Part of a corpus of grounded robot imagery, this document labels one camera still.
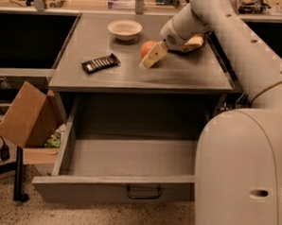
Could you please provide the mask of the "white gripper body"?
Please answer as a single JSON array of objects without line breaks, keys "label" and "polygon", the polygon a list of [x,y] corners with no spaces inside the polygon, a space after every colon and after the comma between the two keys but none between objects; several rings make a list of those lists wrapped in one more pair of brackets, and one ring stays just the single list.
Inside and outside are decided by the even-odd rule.
[{"label": "white gripper body", "polygon": [[160,31],[160,38],[169,51],[179,51],[189,40],[190,32],[168,20]]}]

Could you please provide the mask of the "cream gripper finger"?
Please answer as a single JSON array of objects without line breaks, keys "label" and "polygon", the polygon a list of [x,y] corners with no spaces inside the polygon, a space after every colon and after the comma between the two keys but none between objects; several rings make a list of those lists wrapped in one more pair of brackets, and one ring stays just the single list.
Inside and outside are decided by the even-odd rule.
[{"label": "cream gripper finger", "polygon": [[186,42],[183,47],[182,51],[191,52],[200,48],[204,43],[204,38],[202,36],[194,36],[188,42]]},{"label": "cream gripper finger", "polygon": [[167,51],[167,46],[163,42],[156,43],[146,54],[146,56],[141,58],[140,67],[151,68],[166,55]]}]

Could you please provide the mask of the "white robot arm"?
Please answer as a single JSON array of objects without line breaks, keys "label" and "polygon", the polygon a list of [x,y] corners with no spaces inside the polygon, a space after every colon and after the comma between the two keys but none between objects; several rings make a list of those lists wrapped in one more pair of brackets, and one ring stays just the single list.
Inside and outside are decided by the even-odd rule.
[{"label": "white robot arm", "polygon": [[213,31],[252,106],[220,113],[197,143],[195,225],[282,225],[282,60],[230,0],[189,0],[160,31],[166,50]]}]

